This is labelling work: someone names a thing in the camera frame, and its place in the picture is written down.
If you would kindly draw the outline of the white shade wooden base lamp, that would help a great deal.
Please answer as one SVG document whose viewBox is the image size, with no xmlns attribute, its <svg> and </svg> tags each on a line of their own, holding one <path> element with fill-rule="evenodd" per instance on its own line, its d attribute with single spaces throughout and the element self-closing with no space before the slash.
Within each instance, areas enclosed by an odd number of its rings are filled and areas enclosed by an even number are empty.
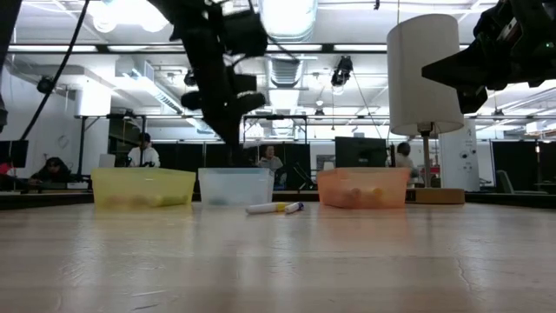
<svg viewBox="0 0 556 313">
<path fill-rule="evenodd" d="M 460 51 L 458 23 L 450 15 L 410 18 L 387 34 L 387 78 L 390 132 L 419 136 L 425 165 L 423 188 L 407 192 L 408 203 L 461 205 L 462 189 L 433 188 L 429 140 L 464 126 L 454 88 L 424 77 L 426 66 Z"/>
</svg>

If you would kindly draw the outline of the yellow translucent plastic bin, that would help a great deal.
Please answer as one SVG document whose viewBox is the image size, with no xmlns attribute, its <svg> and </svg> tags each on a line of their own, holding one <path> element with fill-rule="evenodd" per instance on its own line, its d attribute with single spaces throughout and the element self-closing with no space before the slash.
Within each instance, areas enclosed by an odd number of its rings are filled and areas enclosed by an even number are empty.
<svg viewBox="0 0 556 313">
<path fill-rule="evenodd" d="M 162 168 L 98 168 L 91 173 L 95 206 L 134 210 L 189 205 L 196 173 Z"/>
</svg>

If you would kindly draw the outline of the orange translucent plastic bin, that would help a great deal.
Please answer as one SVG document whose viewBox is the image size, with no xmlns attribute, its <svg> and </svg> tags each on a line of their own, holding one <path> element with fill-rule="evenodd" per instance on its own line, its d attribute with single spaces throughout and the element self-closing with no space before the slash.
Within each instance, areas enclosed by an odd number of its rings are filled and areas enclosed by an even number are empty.
<svg viewBox="0 0 556 313">
<path fill-rule="evenodd" d="M 338 168 L 317 173 L 320 202 L 342 209 L 400 209 L 405 206 L 408 168 Z"/>
</svg>

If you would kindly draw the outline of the black monitor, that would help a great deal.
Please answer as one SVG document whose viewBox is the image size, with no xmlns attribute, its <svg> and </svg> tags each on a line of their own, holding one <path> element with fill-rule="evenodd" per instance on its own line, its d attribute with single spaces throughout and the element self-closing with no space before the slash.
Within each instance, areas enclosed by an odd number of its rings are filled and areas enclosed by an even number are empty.
<svg viewBox="0 0 556 313">
<path fill-rule="evenodd" d="M 365 137 L 336 137 L 334 139 L 335 167 L 385 167 L 387 142 Z"/>
<path fill-rule="evenodd" d="M 0 141 L 0 164 L 11 163 L 15 168 L 24 168 L 27 163 L 29 142 Z"/>
</svg>

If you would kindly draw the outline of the black partition screen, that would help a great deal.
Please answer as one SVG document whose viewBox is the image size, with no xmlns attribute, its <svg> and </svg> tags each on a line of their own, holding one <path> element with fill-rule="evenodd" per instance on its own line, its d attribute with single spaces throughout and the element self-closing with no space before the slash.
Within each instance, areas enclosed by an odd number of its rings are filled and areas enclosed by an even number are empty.
<svg viewBox="0 0 556 313">
<path fill-rule="evenodd" d="M 545 191 L 556 195 L 556 142 L 496 141 L 491 143 L 495 188 L 496 170 L 507 172 L 516 190 Z"/>
<path fill-rule="evenodd" d="M 155 143 L 162 167 L 197 172 L 200 168 L 234 167 L 231 151 L 222 143 Z M 267 167 L 261 160 L 267 150 L 281 163 L 272 165 L 275 190 L 311 190 L 310 146 L 298 143 L 267 143 L 245 146 L 242 164 L 245 167 Z"/>
</svg>

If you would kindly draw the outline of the thin white marker yellow cap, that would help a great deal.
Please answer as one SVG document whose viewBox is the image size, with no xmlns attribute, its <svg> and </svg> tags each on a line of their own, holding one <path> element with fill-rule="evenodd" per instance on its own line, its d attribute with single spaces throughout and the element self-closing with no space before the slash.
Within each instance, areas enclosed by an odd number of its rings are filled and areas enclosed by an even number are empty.
<svg viewBox="0 0 556 313">
<path fill-rule="evenodd" d="M 286 210 L 287 203 L 265 203 L 250 205 L 246 208 L 246 213 L 249 215 L 280 213 Z"/>
</svg>

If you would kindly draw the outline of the silver ventilation duct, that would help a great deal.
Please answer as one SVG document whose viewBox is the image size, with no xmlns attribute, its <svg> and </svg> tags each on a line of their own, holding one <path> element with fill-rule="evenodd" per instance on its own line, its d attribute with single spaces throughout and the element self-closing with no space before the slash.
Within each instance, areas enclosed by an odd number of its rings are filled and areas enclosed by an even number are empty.
<svg viewBox="0 0 556 313">
<path fill-rule="evenodd" d="M 301 81 L 303 61 L 288 44 L 307 42 L 313 34 L 318 0 L 257 0 L 271 48 L 270 82 L 276 88 L 294 88 Z"/>
</svg>

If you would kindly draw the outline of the person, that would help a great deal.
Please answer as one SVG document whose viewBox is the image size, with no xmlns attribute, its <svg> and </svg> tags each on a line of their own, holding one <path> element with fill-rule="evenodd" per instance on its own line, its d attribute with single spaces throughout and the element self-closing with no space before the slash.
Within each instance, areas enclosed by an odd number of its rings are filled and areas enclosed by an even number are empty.
<svg viewBox="0 0 556 313">
<path fill-rule="evenodd" d="M 283 162 L 278 156 L 275 155 L 275 147 L 269 145 L 265 148 L 261 159 L 257 163 L 257 166 L 260 168 L 269 169 L 272 172 L 276 172 L 283 167 Z"/>
<path fill-rule="evenodd" d="M 410 158 L 410 153 L 411 146 L 408 142 L 399 143 L 395 152 L 395 166 L 410 169 L 410 178 L 417 179 L 419 177 L 419 171 L 414 166 L 414 162 Z"/>
<path fill-rule="evenodd" d="M 48 158 L 45 165 L 31 176 L 30 181 L 32 183 L 70 183 L 72 174 L 61 158 L 53 156 Z"/>
<path fill-rule="evenodd" d="M 159 168 L 160 156 L 152 147 L 149 133 L 143 132 L 139 136 L 139 145 L 128 153 L 128 167 Z"/>
</svg>

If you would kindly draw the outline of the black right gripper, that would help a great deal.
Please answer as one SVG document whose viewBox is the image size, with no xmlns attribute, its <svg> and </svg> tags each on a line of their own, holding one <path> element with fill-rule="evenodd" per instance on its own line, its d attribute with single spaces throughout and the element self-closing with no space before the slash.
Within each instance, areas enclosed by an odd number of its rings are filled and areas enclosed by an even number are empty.
<svg viewBox="0 0 556 313">
<path fill-rule="evenodd" d="M 539 0 L 499 0 L 484 11 L 473 30 L 474 41 L 460 52 L 425 65 L 421 75 L 458 89 L 460 111 L 476 112 L 489 90 L 511 83 L 537 87 L 533 61 L 539 46 Z"/>
</svg>

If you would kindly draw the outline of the white column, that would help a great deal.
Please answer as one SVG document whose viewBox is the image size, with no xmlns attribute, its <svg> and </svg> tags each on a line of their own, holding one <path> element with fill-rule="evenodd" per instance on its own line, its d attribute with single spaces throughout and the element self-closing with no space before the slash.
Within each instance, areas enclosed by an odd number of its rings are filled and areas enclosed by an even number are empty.
<svg viewBox="0 0 556 313">
<path fill-rule="evenodd" d="M 442 188 L 480 190 L 474 120 L 467 119 L 461 129 L 440 135 L 440 180 Z"/>
</svg>

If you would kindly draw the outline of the clear translucent plastic bin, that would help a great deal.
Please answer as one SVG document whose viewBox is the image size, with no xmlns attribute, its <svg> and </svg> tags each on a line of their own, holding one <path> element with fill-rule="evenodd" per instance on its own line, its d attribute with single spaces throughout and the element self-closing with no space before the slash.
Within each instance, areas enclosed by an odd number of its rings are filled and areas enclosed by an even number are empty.
<svg viewBox="0 0 556 313">
<path fill-rule="evenodd" d="M 201 168 L 203 205 L 241 206 L 270 203 L 274 174 L 265 168 Z"/>
</svg>

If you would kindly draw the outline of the grey chair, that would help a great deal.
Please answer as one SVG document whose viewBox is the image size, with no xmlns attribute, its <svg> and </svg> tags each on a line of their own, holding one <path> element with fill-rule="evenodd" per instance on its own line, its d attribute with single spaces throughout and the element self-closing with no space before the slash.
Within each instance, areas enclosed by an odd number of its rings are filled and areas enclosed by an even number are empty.
<svg viewBox="0 0 556 313">
<path fill-rule="evenodd" d="M 516 190 L 513 187 L 507 172 L 504 170 L 496 170 L 496 180 L 497 186 L 500 187 L 502 192 L 506 194 L 546 195 L 545 191 Z"/>
</svg>

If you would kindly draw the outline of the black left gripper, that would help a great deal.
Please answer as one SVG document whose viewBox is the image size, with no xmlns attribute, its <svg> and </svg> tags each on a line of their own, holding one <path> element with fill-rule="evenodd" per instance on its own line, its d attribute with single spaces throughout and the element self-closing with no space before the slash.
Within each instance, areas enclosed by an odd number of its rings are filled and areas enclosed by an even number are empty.
<svg viewBox="0 0 556 313">
<path fill-rule="evenodd" d="M 236 127 L 242 116 L 259 109 L 266 103 L 265 96 L 257 91 L 256 77 L 237 74 L 234 71 L 200 73 L 197 78 L 198 91 L 187 91 L 181 96 L 182 107 L 188 110 L 200 110 L 205 123 L 214 130 L 223 127 Z M 221 143 L 215 145 L 215 164 L 243 166 L 243 146 L 240 143 L 240 131 L 232 129 L 227 146 L 226 135 L 216 132 Z"/>
</svg>

